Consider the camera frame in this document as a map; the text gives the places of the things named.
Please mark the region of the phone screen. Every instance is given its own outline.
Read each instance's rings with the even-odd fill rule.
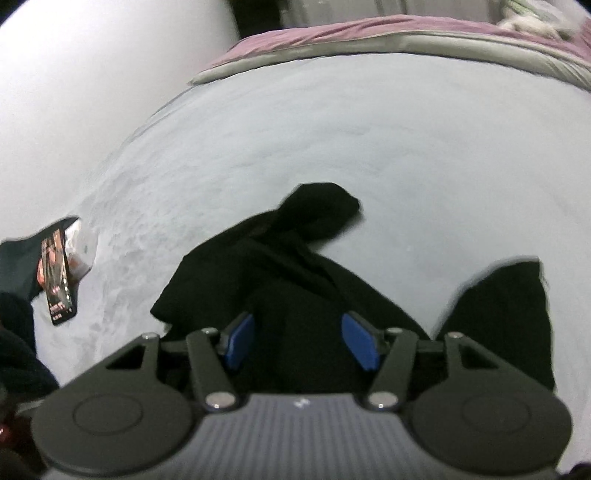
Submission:
[[[73,292],[68,281],[64,231],[56,230],[41,242],[41,261],[51,321],[59,325],[76,315]]]

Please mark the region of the white blanket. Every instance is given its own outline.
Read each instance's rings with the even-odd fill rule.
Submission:
[[[322,252],[427,331],[491,263],[540,257],[557,392],[575,423],[561,466],[591,459],[590,131],[587,92],[439,57],[300,60],[196,86],[63,212],[99,231],[99,250],[74,320],[54,328],[35,301],[39,356],[64,383],[163,333],[149,310],[185,253],[298,183],[333,181],[364,221]]]

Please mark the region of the black clothing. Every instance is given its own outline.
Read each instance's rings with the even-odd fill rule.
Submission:
[[[277,210],[251,217],[187,254],[151,313],[172,324],[166,339],[204,327],[223,329],[254,314],[252,352],[233,381],[239,393],[335,393],[366,390],[371,380],[342,341],[340,319],[358,312],[375,327],[402,327],[428,339],[393,302],[311,242],[330,239],[360,204],[333,183],[299,186]],[[388,262],[388,252],[383,252]],[[551,327],[537,259],[501,265],[468,288],[440,335],[472,337],[547,388]]]

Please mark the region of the mattress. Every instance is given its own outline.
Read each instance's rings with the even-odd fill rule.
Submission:
[[[53,327],[34,301],[39,357],[64,384],[164,333],[149,311],[184,254],[299,183],[332,181],[363,218],[318,249],[427,331],[490,265],[542,260],[569,468],[591,458],[589,131],[581,86],[432,54],[309,57],[191,86],[64,209],[99,232],[98,252],[74,320]]]

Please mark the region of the black fabric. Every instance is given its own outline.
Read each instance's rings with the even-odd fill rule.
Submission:
[[[38,398],[59,385],[35,355],[33,308],[0,293],[0,383],[11,397]]]
[[[151,313],[172,325],[167,339],[223,329],[240,312],[255,316],[255,345],[234,376],[240,393],[335,393],[371,380],[340,334],[354,310],[377,328],[402,327],[428,339],[393,302],[308,244],[334,237],[360,209],[338,185],[298,187],[277,210],[249,218],[187,254]],[[388,253],[383,252],[384,262]],[[458,330],[554,387],[550,321],[537,260],[515,261],[459,297],[442,332]]]
[[[37,265],[41,241],[59,227],[68,228],[78,217],[67,217],[45,227],[33,236],[4,240],[0,244],[0,292],[12,293],[26,301],[41,293],[37,283]]]

